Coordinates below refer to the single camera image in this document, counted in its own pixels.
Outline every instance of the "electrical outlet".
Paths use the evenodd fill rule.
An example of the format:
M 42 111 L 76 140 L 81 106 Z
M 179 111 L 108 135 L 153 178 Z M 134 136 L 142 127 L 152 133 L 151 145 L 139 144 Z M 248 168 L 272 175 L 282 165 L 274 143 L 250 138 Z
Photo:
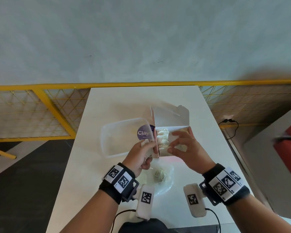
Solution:
M 234 114 L 232 114 L 232 115 L 223 115 L 222 120 L 224 120 L 224 119 L 233 119 L 233 117 L 234 117 Z

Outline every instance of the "plastic container lid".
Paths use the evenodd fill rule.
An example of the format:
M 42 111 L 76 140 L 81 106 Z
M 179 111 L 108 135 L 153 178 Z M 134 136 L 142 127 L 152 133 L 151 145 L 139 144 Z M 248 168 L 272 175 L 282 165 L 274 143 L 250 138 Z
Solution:
M 154 140 L 145 118 L 109 123 L 101 128 L 101 150 L 107 158 L 128 154 L 134 144 L 143 139 Z

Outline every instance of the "wristband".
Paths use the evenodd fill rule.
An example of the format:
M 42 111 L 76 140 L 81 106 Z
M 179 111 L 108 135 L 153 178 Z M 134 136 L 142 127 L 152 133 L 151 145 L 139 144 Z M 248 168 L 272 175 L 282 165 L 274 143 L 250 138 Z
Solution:
M 118 204 L 120 204 L 121 200 L 128 202 L 136 194 L 136 189 L 139 185 L 135 177 L 132 170 L 118 163 L 104 175 L 99 189 L 107 193 Z
M 241 177 L 230 167 L 216 164 L 203 177 L 205 180 L 199 186 L 214 206 L 230 205 L 250 194 Z

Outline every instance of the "wall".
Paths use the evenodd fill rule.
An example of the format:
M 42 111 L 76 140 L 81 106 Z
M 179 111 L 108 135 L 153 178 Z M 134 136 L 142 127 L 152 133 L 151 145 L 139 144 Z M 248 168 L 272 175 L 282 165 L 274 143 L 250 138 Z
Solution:
M 0 84 L 291 78 L 291 0 L 0 0 Z

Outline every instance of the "left hand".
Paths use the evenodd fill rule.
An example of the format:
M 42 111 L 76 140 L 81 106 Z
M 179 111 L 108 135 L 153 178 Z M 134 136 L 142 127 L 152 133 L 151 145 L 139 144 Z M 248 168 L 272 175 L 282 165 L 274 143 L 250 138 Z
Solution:
M 143 169 L 148 170 L 150 168 L 150 163 L 153 158 L 150 157 L 145 160 L 145 156 L 149 149 L 156 146 L 156 142 L 150 142 L 141 147 L 142 142 L 143 140 L 136 143 L 122 162 L 123 165 L 134 172 L 136 177 L 140 175 Z

